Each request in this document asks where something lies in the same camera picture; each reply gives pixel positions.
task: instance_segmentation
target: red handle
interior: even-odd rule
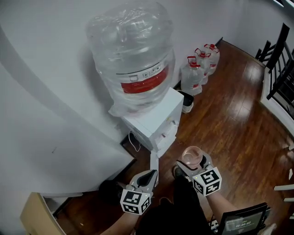
[[[196,62],[196,57],[195,56],[188,56],[188,63],[190,67],[200,67],[200,65],[197,64]]]
[[[205,44],[204,47],[211,49],[211,50],[214,51],[215,53],[219,53],[219,52],[220,52],[219,49],[217,49],[216,47],[212,49],[211,46],[208,45],[208,44]]]
[[[199,49],[199,48],[197,48],[196,50],[195,50],[195,52],[194,53],[196,53],[198,56],[200,56],[200,57],[202,57],[201,56],[201,50]],[[211,56],[211,53],[207,53],[207,54],[205,54],[205,56],[204,57],[210,57]]]

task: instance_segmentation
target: shoe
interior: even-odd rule
[[[170,199],[168,199],[167,197],[162,197],[159,199],[159,204],[160,205],[168,205],[168,204],[171,204],[171,201]]]
[[[176,165],[172,168],[172,174],[175,179],[179,177],[186,177],[185,173],[181,170],[181,168],[179,168]]]

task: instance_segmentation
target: person's arm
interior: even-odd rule
[[[221,217],[224,212],[238,210],[233,204],[231,204],[226,198],[224,198],[219,192],[212,193],[207,197],[210,208],[215,215],[218,224],[221,223]]]
[[[101,235],[130,235],[133,231],[139,215],[124,213],[109,229]]]

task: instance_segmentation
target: red label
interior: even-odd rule
[[[141,82],[121,83],[121,87],[127,94],[138,94],[152,90],[160,85],[167,77],[169,67],[166,66],[159,74]]]

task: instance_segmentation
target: glass cup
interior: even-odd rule
[[[182,161],[191,169],[200,168],[203,154],[196,146],[187,147],[182,154]]]

